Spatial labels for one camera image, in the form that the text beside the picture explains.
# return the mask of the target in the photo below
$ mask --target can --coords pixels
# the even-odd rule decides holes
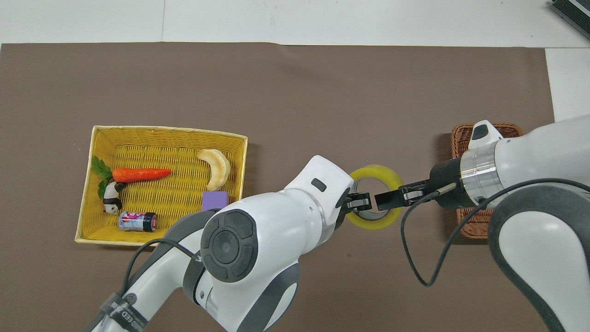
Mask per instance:
[[[156,229],[157,220],[158,216],[154,212],[135,213],[123,211],[119,216],[119,229],[152,232]]]

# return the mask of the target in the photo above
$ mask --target brown table surface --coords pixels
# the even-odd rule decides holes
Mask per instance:
[[[244,196],[282,189],[315,154],[423,180],[464,122],[553,122],[543,49],[275,44],[4,44],[0,56],[0,330],[79,331],[121,283],[131,249],[74,242],[93,125],[249,137]],[[430,275],[456,225],[435,203],[407,236]],[[349,222],[300,259],[271,331],[544,331],[485,241],[459,239],[437,283],[414,278],[399,221]],[[221,331],[181,291],[146,331]]]

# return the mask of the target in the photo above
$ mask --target panda figurine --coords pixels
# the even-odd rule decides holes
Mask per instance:
[[[121,190],[127,187],[126,183],[121,183],[117,181],[113,181],[109,183],[104,190],[104,211],[110,214],[117,214],[121,209],[123,209],[123,204],[119,199],[119,193]]]

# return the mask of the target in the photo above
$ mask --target black cable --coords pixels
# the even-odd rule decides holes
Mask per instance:
[[[587,192],[590,193],[590,187],[576,182],[576,181],[572,181],[572,180],[566,180],[566,179],[561,179],[561,178],[539,178],[539,179],[534,179],[534,180],[528,180],[528,181],[523,181],[521,183],[517,183],[515,185],[511,185],[508,188],[502,189],[500,191],[498,191],[496,194],[493,194],[492,196],[490,196],[489,198],[487,198],[486,200],[482,201],[480,204],[477,205],[477,207],[475,209],[473,209],[473,211],[469,212],[468,215],[466,215],[465,218],[463,218],[463,220],[461,221],[461,223],[459,223],[459,225],[457,225],[457,227],[455,228],[455,230],[453,231],[451,237],[449,237],[449,240],[447,241],[447,244],[444,246],[444,249],[441,252],[440,257],[438,258],[438,262],[437,262],[437,266],[434,268],[434,272],[432,273],[432,277],[430,278],[430,281],[426,282],[424,281],[424,279],[422,278],[422,276],[420,275],[420,273],[418,272],[418,270],[416,269],[416,266],[414,266],[414,261],[412,261],[412,257],[409,254],[409,250],[408,250],[408,244],[406,242],[405,239],[405,232],[404,232],[404,227],[405,227],[405,221],[408,218],[410,212],[412,212],[418,205],[424,203],[425,201],[431,200],[436,196],[439,196],[439,192],[435,191],[433,193],[430,193],[424,197],[422,197],[421,199],[419,199],[418,201],[416,201],[416,203],[414,203],[409,209],[408,211],[406,211],[406,213],[404,214],[404,217],[402,218],[401,221],[401,235],[402,235],[402,243],[404,244],[404,251],[406,254],[406,257],[408,258],[408,262],[410,267],[412,268],[412,271],[414,272],[414,274],[416,275],[416,278],[418,278],[418,280],[420,281],[421,284],[423,284],[426,287],[430,287],[434,284],[434,282],[437,280],[438,277],[438,273],[440,272],[441,266],[443,265],[444,259],[447,256],[447,252],[449,250],[449,248],[451,247],[451,245],[453,244],[453,241],[455,240],[455,238],[457,237],[457,235],[459,234],[459,232],[461,231],[461,229],[463,228],[463,226],[465,226],[465,224],[480,210],[483,210],[487,207],[488,204],[490,204],[493,200],[497,199],[498,197],[509,193],[515,189],[518,188],[522,188],[525,187],[527,185],[531,185],[531,184],[539,184],[539,183],[562,183],[562,184],[567,184],[567,185],[571,185],[573,187],[578,187],[582,190],[585,190]]]
[[[125,294],[125,292],[127,291],[127,284],[129,283],[129,275],[131,274],[131,270],[133,269],[133,264],[135,264],[135,260],[137,259],[137,257],[139,257],[140,253],[142,253],[145,249],[147,249],[150,245],[152,245],[154,243],[166,243],[166,244],[169,244],[169,245],[177,248],[178,250],[182,251],[186,256],[189,256],[189,257],[194,256],[194,253],[192,253],[190,250],[181,246],[178,242],[172,241],[170,239],[153,239],[153,240],[146,242],[144,245],[142,245],[141,247],[139,247],[137,249],[137,251],[133,255],[133,258],[131,258],[129,265],[127,266],[127,271],[125,272],[125,277],[123,278],[123,286],[121,287],[121,289],[118,292],[119,296],[122,297],[123,294]]]

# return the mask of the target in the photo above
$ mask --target white tile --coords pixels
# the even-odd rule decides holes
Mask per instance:
[[[548,3],[167,0],[163,40],[590,47]]]
[[[555,121],[590,114],[590,48],[548,48]]]
[[[0,1],[0,43],[161,41],[164,0]]]

